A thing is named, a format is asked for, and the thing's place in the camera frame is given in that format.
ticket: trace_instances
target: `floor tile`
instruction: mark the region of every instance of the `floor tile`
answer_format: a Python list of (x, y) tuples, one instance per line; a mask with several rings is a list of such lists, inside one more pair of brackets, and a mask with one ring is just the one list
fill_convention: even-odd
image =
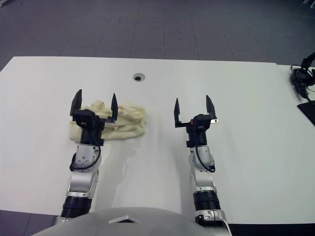
[(196, 39), (192, 31), (165, 32), (165, 48), (196, 49)]
[(200, 60), (235, 60), (231, 50), (199, 50)]
[(130, 58), (163, 59), (164, 51), (162, 48), (132, 48), (130, 52)]
[(164, 21), (165, 32), (193, 31), (191, 19), (172, 19)]
[(56, 217), (53, 215), (31, 214), (24, 236), (34, 235), (54, 225)]
[(226, 39), (226, 36), (223, 32), (212, 32), (212, 31), (204, 31), (204, 32), (196, 32), (195, 33), (197, 46), (199, 49), (224, 49), (229, 50), (230, 45)]
[(99, 44), (103, 48), (130, 48), (133, 39), (133, 30), (108, 29)]
[(163, 33), (163, 22), (138, 22), (135, 26), (137, 31), (156, 31)]
[(253, 35), (225, 34), (232, 50), (235, 51), (263, 51)]
[(1, 235), (24, 236), (31, 214), (1, 211)]
[(235, 60), (256, 62), (277, 62), (277, 58), (267, 52), (233, 51)]
[(179, 60), (199, 60), (197, 50), (193, 49), (165, 49), (165, 59), (179, 59)]
[(136, 30), (133, 37), (133, 48), (163, 48), (164, 34), (155, 30)]
[(130, 48), (99, 48), (96, 57), (100, 58), (129, 58)]
[(106, 30), (107, 18), (86, 18), (71, 37), (68, 47), (98, 47)]
[(62, 57), (94, 57), (96, 48), (66, 47), (60, 54)]

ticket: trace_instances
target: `black headset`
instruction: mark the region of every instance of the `black headset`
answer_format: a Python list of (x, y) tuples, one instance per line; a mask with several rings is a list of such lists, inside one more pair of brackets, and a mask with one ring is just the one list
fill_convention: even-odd
[(315, 84), (315, 69), (312, 71), (309, 70), (313, 60), (315, 60), (315, 52), (303, 59), (300, 68), (292, 69), (294, 65), (291, 66), (291, 82), (294, 85), (295, 90), (311, 103), (312, 101), (309, 99), (307, 87)]

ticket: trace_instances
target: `black cable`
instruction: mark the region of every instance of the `black cable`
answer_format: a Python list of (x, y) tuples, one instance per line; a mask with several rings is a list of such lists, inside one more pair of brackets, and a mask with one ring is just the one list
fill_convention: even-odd
[(208, 168), (200, 159), (200, 156), (199, 156), (199, 152), (198, 152), (198, 137), (197, 137), (197, 134), (195, 134), (195, 140), (196, 140), (196, 145), (195, 145), (195, 148), (196, 148), (196, 155), (197, 155), (197, 158), (200, 162), (200, 164), (203, 166), (203, 168), (205, 168), (207, 171), (211, 172), (211, 173), (214, 173), (215, 169), (213, 168), (212, 170), (210, 168)]
[(311, 103), (313, 106), (315, 106), (315, 102), (310, 100), (309, 98), (309, 93), (306, 91), (307, 87), (304, 88), (304, 94), (306, 96), (306, 99), (308, 100), (309, 103)]
[(306, 89), (309, 90), (309, 91), (315, 92), (314, 90), (311, 90), (310, 88), (306, 88)]
[[(292, 72), (292, 70), (293, 70), (293, 68), (292, 68), (293, 66), (298, 66), (299, 69), (301, 69), (301, 66), (300, 66), (300, 65), (295, 65), (295, 64), (293, 64), (293, 65), (290, 66), (291, 72)], [(311, 74), (311, 76), (313, 76), (313, 72), (312, 72), (312, 71), (310, 71), (309, 69), (308, 69), (307, 71)]]
[(70, 170), (71, 170), (71, 171), (72, 171), (72, 170), (86, 170), (86, 169), (92, 167), (93, 165), (95, 165), (95, 164), (98, 162), (98, 160), (99, 160), (100, 152), (101, 152), (100, 145), (99, 145), (98, 142), (91, 136), (91, 134), (90, 134), (89, 132), (88, 132), (88, 134), (89, 134), (89, 137), (90, 137), (90, 138), (93, 140), (93, 142), (94, 142), (93, 145), (95, 145), (95, 146), (98, 147), (98, 155), (97, 155), (97, 158), (96, 158), (96, 160), (95, 160), (92, 164), (90, 164), (90, 165), (88, 165), (88, 166), (84, 166), (84, 167), (74, 167), (74, 166), (73, 166), (73, 163), (74, 163), (74, 161), (75, 161), (75, 158), (72, 158), (71, 166), (70, 166)]
[(315, 106), (314, 101), (310, 100), (309, 94), (307, 94), (306, 99), (307, 99), (313, 106)]

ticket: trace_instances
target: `crumpled towel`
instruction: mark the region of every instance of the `crumpled towel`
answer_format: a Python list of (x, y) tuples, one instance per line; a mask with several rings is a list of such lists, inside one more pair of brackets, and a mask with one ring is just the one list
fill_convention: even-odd
[[(112, 116), (110, 108), (105, 108), (102, 101), (92, 103), (90, 107), (83, 107), (81, 110), (88, 109), (100, 118)], [(142, 106), (126, 103), (118, 106), (118, 116), (116, 123), (105, 123), (102, 131), (102, 139), (128, 139), (143, 135), (145, 133), (146, 112)], [(82, 128), (76, 122), (70, 122), (70, 139), (75, 142), (81, 140)]]

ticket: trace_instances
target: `table surface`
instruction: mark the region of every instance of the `table surface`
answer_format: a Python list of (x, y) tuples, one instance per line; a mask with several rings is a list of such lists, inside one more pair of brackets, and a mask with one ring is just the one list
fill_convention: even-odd
[[(144, 73), (135, 82), (135, 73)], [(0, 73), (0, 209), (60, 214), (76, 144), (69, 110), (78, 89), (82, 105), (143, 105), (146, 134), (107, 141), (93, 209), (157, 207), (193, 219), (189, 150), (181, 120), (206, 113), (215, 180), (229, 223), (314, 223), (315, 129), (288, 66), (273, 63), (159, 59), (14, 57)]]

